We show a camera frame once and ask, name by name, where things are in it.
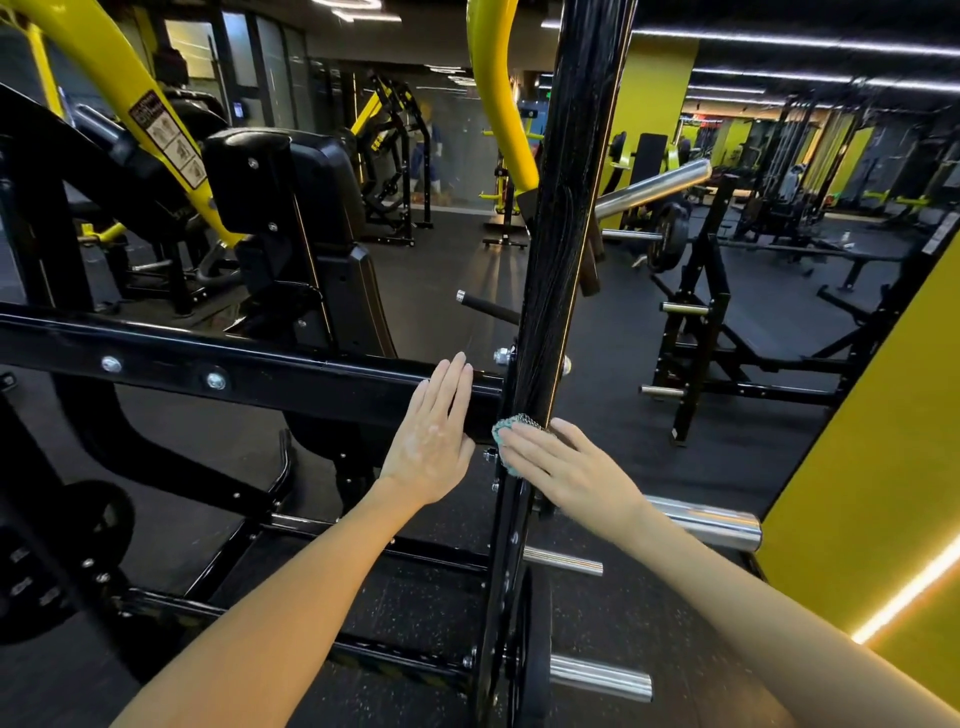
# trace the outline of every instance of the glass wall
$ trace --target glass wall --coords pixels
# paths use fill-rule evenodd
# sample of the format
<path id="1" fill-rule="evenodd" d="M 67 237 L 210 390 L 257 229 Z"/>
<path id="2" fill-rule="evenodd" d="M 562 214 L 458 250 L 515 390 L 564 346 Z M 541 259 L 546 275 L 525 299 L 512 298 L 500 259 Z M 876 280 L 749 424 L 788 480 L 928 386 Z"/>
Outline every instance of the glass wall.
<path id="1" fill-rule="evenodd" d="M 297 112 L 297 128 L 305 132 L 317 130 L 313 115 L 313 98 L 310 93 L 310 67 L 306 57 L 306 38 L 301 31 L 284 26 L 283 37 L 287 41 L 287 60 L 290 65 L 290 85 L 293 88 L 294 109 Z"/>
<path id="2" fill-rule="evenodd" d="M 274 126 L 295 129 L 297 117 L 294 115 L 293 100 L 290 97 L 290 77 L 287 75 L 286 54 L 283 52 L 283 35 L 275 22 L 264 17 L 256 18 L 256 28 L 260 33 Z"/>
<path id="3" fill-rule="evenodd" d="M 225 103 L 220 62 L 217 58 L 216 44 L 213 42 L 213 28 L 209 23 L 167 20 L 167 36 L 170 45 L 180 51 L 186 61 L 190 76 L 188 88 L 209 93 Z"/>
<path id="4" fill-rule="evenodd" d="M 247 31 L 247 17 L 241 12 L 225 12 L 224 25 L 230 41 L 230 56 L 237 85 L 257 86 L 256 66 L 253 65 L 253 49 Z"/>

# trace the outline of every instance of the teal cloth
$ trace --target teal cloth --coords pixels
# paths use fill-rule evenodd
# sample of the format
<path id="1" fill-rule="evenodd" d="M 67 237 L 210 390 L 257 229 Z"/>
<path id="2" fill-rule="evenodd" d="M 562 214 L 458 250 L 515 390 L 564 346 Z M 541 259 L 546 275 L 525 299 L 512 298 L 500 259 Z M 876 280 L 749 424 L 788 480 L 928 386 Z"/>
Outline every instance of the teal cloth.
<path id="1" fill-rule="evenodd" d="M 513 417 L 508 417 L 505 420 L 500 420 L 493 426 L 493 429 L 491 430 L 491 432 L 493 433 L 493 441 L 496 442 L 496 447 L 498 452 L 500 448 L 503 447 L 503 442 L 500 440 L 500 430 L 503 429 L 504 427 L 509 427 L 513 423 L 524 423 L 525 425 L 536 427 L 537 429 L 543 429 L 540 425 L 534 422 L 534 420 L 527 417 L 526 415 L 514 415 Z M 509 473 L 513 477 L 520 476 L 520 473 L 518 473 L 516 470 L 514 470 L 509 465 L 507 465 L 506 461 L 503 459 L 502 454 L 500 455 L 500 462 L 502 462 L 503 467 L 507 469 L 507 473 Z"/>

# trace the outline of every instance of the bolt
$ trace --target bolt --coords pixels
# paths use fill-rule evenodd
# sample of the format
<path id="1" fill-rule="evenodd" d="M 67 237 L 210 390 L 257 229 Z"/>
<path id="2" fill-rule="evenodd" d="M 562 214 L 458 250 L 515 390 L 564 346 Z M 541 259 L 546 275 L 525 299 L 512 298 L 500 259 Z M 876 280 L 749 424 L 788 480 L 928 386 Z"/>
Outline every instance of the bolt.
<path id="1" fill-rule="evenodd" d="M 501 347 L 493 352 L 493 362 L 498 364 L 501 367 L 505 367 L 510 364 L 510 360 L 513 358 L 510 350 L 506 347 Z"/>
<path id="2" fill-rule="evenodd" d="M 210 389 L 227 389 L 227 378 L 219 372 L 210 372 L 206 376 L 206 386 Z"/>
<path id="3" fill-rule="evenodd" d="M 112 375 L 118 375 L 123 371 L 123 364 L 116 356 L 105 356 L 100 360 L 100 366 L 105 372 L 110 372 Z"/>

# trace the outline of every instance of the ceiling light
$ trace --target ceiling light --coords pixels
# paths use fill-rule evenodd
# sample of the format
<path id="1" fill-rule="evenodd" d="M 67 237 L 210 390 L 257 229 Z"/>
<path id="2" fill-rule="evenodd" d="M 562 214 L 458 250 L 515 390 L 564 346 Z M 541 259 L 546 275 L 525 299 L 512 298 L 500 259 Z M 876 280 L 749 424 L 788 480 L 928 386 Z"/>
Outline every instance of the ceiling light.
<path id="1" fill-rule="evenodd" d="M 907 81 L 906 79 L 863 79 L 864 85 L 878 88 L 901 88 L 907 91 L 933 91 L 934 93 L 960 93 L 960 84 L 940 81 Z"/>
<path id="2" fill-rule="evenodd" d="M 931 91 L 933 93 L 960 94 L 960 84 L 943 81 L 923 81 L 910 79 L 868 79 L 854 76 L 833 76 L 822 73 L 793 73 L 789 71 L 741 70 L 737 68 L 694 68 L 694 73 L 709 73 L 718 76 L 748 76 L 762 79 L 784 79 L 786 81 L 809 81 L 816 84 L 854 84 L 876 88 L 900 88 L 907 91 Z"/>
<path id="3" fill-rule="evenodd" d="M 864 644 L 875 635 L 884 625 L 889 624 L 894 617 L 906 609 L 910 602 L 920 596 L 937 579 L 943 576 L 950 567 L 960 561 L 960 536 L 953 539 L 933 561 L 927 564 L 910 583 L 877 612 L 867 619 L 867 622 L 853 633 L 852 639 L 857 644 Z"/>
<path id="4" fill-rule="evenodd" d="M 403 21 L 403 18 L 392 12 L 333 11 L 333 14 L 341 20 L 345 20 L 347 23 L 352 23 L 354 20 L 380 20 L 385 23 L 400 23 Z"/>
<path id="5" fill-rule="evenodd" d="M 417 91 L 420 90 L 427 91 L 446 91 L 448 93 L 467 93 L 465 88 L 452 88 L 448 85 L 419 85 L 417 86 Z"/>
<path id="6" fill-rule="evenodd" d="M 828 76 L 821 73 L 791 73 L 787 71 L 754 71 L 736 68 L 699 68 L 694 73 L 712 73 L 719 76 L 750 76 L 760 79 L 785 79 L 787 81 L 813 81 L 821 84 L 851 84 L 853 76 Z"/>
<path id="7" fill-rule="evenodd" d="M 660 37 L 688 37 L 700 40 L 726 40 L 731 43 L 761 43 L 790 45 L 800 48 L 825 48 L 864 53 L 882 53 L 888 56 L 936 56 L 960 59 L 960 47 L 925 45 L 923 43 L 896 43 L 872 40 L 848 40 L 839 37 L 774 36 L 764 33 L 722 32 L 710 30 L 681 30 L 673 28 L 639 28 L 635 35 Z"/>
<path id="8" fill-rule="evenodd" d="M 728 85 L 689 85 L 687 88 L 693 88 L 697 91 L 721 91 L 725 93 L 766 93 L 766 88 L 737 88 Z"/>
<path id="9" fill-rule="evenodd" d="M 726 101 L 732 104 L 751 104 L 762 107 L 781 107 L 786 103 L 785 99 L 734 99 L 727 96 L 701 96 L 699 94 L 687 94 L 686 100 L 695 101 Z"/>
<path id="10" fill-rule="evenodd" d="M 378 11 L 383 7 L 381 0 L 313 0 L 319 5 L 328 8 L 339 8 L 345 11 Z"/>

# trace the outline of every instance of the forearm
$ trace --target forearm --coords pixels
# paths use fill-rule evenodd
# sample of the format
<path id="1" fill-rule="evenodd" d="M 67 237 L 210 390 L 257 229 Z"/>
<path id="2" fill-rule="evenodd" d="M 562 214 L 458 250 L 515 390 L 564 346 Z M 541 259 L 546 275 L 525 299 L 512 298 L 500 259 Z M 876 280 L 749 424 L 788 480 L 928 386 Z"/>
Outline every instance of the forearm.
<path id="1" fill-rule="evenodd" d="M 151 681 L 114 726 L 282 726 L 326 659 L 373 562 L 413 516 L 392 484 L 233 606 Z"/>
<path id="2" fill-rule="evenodd" d="M 960 726 L 872 651 L 699 543 L 644 502 L 618 545 L 685 598 L 803 725 Z"/>

